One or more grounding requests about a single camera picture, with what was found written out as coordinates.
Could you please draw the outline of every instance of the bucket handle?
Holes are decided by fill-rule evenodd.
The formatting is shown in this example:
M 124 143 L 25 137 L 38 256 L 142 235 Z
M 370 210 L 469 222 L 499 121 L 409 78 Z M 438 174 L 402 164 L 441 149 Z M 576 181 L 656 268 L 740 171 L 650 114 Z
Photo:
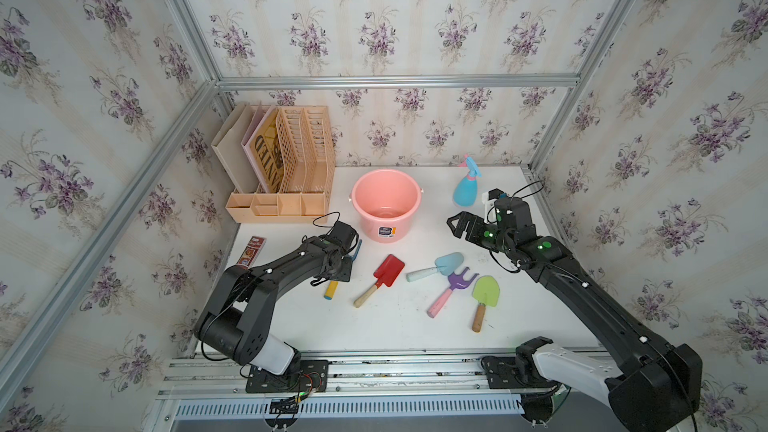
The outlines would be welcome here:
M 422 194 L 424 194 L 424 189 L 423 189 L 423 188 L 419 188 L 419 190 L 421 191 L 421 193 L 422 193 Z M 348 196 L 347 196 L 347 199 L 348 199 L 349 201 L 352 201 L 352 195 L 351 195 L 351 194 L 350 194 L 350 195 L 348 195 Z

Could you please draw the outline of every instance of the red toy shovel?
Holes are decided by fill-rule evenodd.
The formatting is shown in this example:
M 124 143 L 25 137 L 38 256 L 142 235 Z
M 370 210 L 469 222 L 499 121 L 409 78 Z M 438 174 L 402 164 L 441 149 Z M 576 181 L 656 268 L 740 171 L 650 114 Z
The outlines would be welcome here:
M 387 287 L 391 287 L 397 276 L 400 274 L 400 271 L 405 266 L 406 265 L 402 263 L 398 257 L 395 257 L 392 254 L 387 255 L 384 259 L 384 262 L 382 262 L 382 264 L 379 265 L 379 268 L 373 272 L 373 276 L 379 280 L 371 285 L 370 289 L 368 289 L 363 295 L 360 296 L 360 298 L 355 301 L 355 308 L 360 308 L 360 306 L 368 300 L 368 297 L 373 295 L 373 292 L 381 287 L 382 284 L 385 284 Z

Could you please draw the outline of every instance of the toy garden tool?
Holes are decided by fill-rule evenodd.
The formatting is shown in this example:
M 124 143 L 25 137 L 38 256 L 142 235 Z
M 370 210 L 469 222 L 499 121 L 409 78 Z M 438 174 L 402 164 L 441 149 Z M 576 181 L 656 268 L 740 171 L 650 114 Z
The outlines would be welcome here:
M 440 272 L 443 275 L 450 275 L 455 272 L 459 265 L 464 262 L 464 255 L 461 252 L 443 255 L 435 259 L 435 267 L 423 268 L 420 271 L 406 273 L 408 282 L 417 281 L 419 278 L 428 277 L 433 273 Z
M 360 252 L 360 245 L 362 245 L 362 239 L 357 239 L 357 246 L 355 247 L 355 254 L 352 255 L 352 261 L 354 262 L 357 258 L 357 254 Z M 323 295 L 323 297 L 326 300 L 331 300 L 333 298 L 333 294 L 336 293 L 336 287 L 339 286 L 339 281 L 331 281 L 331 283 L 328 284 L 328 288 L 326 289 L 326 294 Z
M 475 273 L 472 275 L 472 278 L 469 280 L 464 279 L 464 274 L 467 273 L 469 270 L 469 267 L 464 267 L 464 271 L 459 273 L 451 273 L 448 275 L 448 282 L 451 283 L 451 286 L 448 287 L 448 289 L 442 293 L 439 299 L 435 303 L 432 304 L 432 306 L 427 311 L 427 315 L 429 317 L 435 318 L 437 315 L 437 312 L 440 312 L 440 309 L 442 309 L 442 306 L 446 304 L 448 301 L 448 297 L 451 296 L 451 293 L 454 291 L 454 289 L 463 289 L 466 287 L 469 287 L 469 284 L 472 283 L 475 278 L 477 278 L 478 273 Z
M 482 327 L 482 318 L 485 317 L 485 307 L 495 307 L 498 303 L 498 283 L 494 277 L 485 275 L 475 282 L 475 290 L 472 296 L 478 303 L 478 311 L 475 312 L 475 321 L 472 322 L 472 330 L 479 332 Z
M 402 261 L 398 259 L 398 257 L 395 257 L 392 254 L 387 255 L 384 259 L 384 262 L 382 262 L 382 264 L 379 265 L 379 268 L 373 272 L 373 276 L 379 280 L 371 285 L 371 287 L 354 302 L 355 307 L 360 308 L 360 306 L 368 300 L 368 297 L 373 295 L 373 292 L 375 292 L 383 284 L 385 284 L 387 287 L 391 287 L 392 283 L 395 281 L 397 276 L 400 274 L 400 271 L 405 266 L 406 265 L 403 264 Z

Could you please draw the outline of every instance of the blue spray bottle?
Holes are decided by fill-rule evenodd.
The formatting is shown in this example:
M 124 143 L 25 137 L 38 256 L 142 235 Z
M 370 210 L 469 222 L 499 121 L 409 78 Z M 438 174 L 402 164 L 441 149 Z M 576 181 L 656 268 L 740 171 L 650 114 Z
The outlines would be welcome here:
M 464 161 L 459 167 L 466 167 L 469 169 L 469 172 L 456 185 L 456 189 L 453 191 L 453 203 L 459 207 L 471 207 L 475 204 L 475 200 L 478 197 L 477 177 L 482 177 L 482 175 L 480 175 L 478 165 L 475 164 L 475 161 L 469 155 L 464 156 Z

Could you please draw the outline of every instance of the pink handle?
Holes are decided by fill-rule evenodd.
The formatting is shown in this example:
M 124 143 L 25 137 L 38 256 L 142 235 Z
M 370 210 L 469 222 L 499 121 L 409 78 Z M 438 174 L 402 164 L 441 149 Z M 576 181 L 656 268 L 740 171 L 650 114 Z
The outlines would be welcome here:
M 435 318 L 437 315 L 437 312 L 440 312 L 440 309 L 442 309 L 442 306 L 446 304 L 448 301 L 448 297 L 451 296 L 451 292 L 453 292 L 453 289 L 449 288 L 445 292 L 442 293 L 439 299 L 435 301 L 435 303 L 432 304 L 432 306 L 427 311 L 427 315 L 429 317 Z

